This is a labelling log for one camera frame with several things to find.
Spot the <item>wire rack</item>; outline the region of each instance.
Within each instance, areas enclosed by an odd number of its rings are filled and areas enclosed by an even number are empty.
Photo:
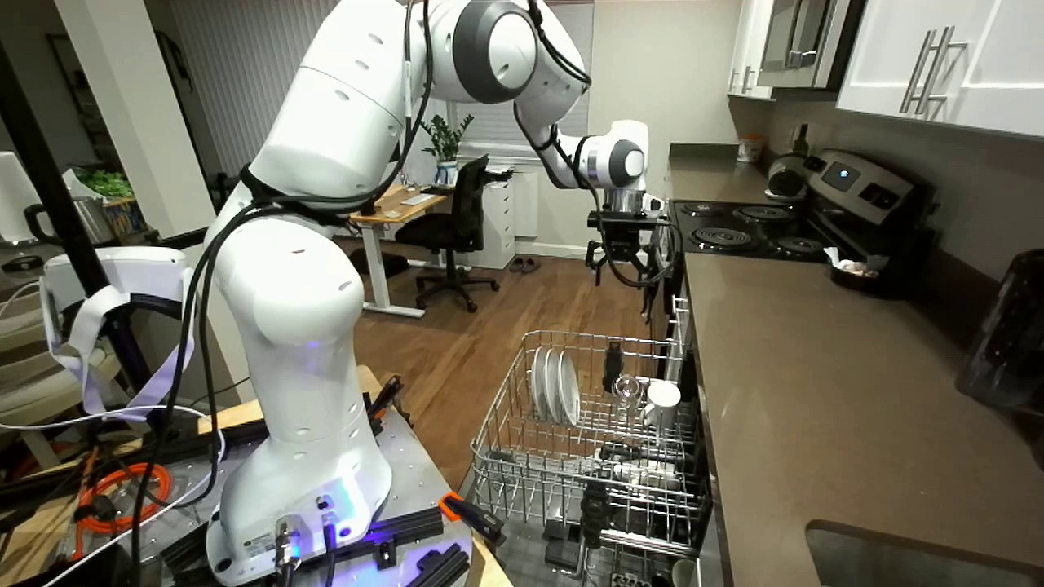
[[[540,412],[540,355],[564,355],[582,417]],[[525,584],[651,584],[659,556],[691,556],[709,517],[705,450],[691,401],[651,406],[670,340],[529,333],[474,439],[470,500],[508,522],[502,553]]]

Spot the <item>white cabinet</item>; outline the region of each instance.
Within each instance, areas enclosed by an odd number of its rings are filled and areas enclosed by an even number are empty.
[[[842,112],[1044,132],[1042,0],[867,3]]]
[[[506,267],[514,257],[513,179],[484,190],[484,247],[470,255],[476,267]]]
[[[999,0],[870,0],[849,58],[842,112],[952,121]]]
[[[731,50],[727,94],[769,99],[773,88],[759,84],[759,55],[769,34],[773,0],[743,0],[737,34]]]
[[[956,122],[1044,136],[1042,21],[1042,0],[999,0],[956,94]]]

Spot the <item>chair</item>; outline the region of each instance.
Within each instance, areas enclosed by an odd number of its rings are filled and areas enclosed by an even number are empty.
[[[463,307],[474,313],[476,302],[467,292],[467,282],[488,282],[496,289],[492,277],[474,277],[457,267],[452,250],[481,250],[484,247],[484,190],[485,181],[506,181],[513,171],[488,171],[488,155],[470,158],[452,184],[452,204],[451,213],[429,213],[423,217],[408,220],[396,242],[416,244],[429,250],[448,250],[448,267],[440,274],[420,274],[416,277],[416,307],[423,307],[428,296],[440,289],[452,289]]]

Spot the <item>hardwood floor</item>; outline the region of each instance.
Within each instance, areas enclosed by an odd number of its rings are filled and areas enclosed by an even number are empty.
[[[383,380],[402,374],[398,404],[452,490],[467,479],[470,439],[525,333],[650,334],[638,292],[610,274],[594,286],[594,274],[582,262],[537,257],[537,270],[496,270],[496,279],[496,292],[470,286],[476,313],[445,292],[428,302],[420,320],[361,313],[354,330],[354,359]],[[413,301],[411,270],[390,279],[390,296]]]

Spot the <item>kitchen counter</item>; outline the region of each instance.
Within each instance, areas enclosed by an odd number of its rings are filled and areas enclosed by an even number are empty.
[[[1044,567],[1044,474],[956,390],[961,353],[821,263],[688,255],[715,500],[737,587],[818,584],[809,522]]]

